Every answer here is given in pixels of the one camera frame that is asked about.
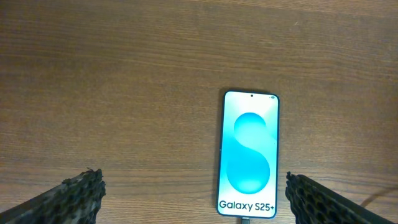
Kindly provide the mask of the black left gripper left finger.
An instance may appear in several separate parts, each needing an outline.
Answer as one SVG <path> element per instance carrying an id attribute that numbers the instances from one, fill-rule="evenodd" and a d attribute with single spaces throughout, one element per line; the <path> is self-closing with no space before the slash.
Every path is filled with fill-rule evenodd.
<path id="1" fill-rule="evenodd" d="M 4 224 L 95 224 L 106 195 L 102 170 L 82 172 L 1 213 Z"/>

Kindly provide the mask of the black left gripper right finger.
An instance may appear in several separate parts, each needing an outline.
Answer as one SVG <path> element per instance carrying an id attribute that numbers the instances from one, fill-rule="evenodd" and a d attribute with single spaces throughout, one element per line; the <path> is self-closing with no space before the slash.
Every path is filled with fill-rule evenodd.
<path id="1" fill-rule="evenodd" d="M 296 224 L 393 224 L 305 175 L 288 172 L 286 179 Z"/>

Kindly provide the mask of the blue Galaxy smartphone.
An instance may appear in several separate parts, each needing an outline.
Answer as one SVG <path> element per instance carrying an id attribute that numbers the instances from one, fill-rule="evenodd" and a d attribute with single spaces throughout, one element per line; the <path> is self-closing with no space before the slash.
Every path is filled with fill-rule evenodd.
<path id="1" fill-rule="evenodd" d="M 216 200 L 220 215 L 276 216 L 279 108 L 277 95 L 243 90 L 224 94 Z"/>

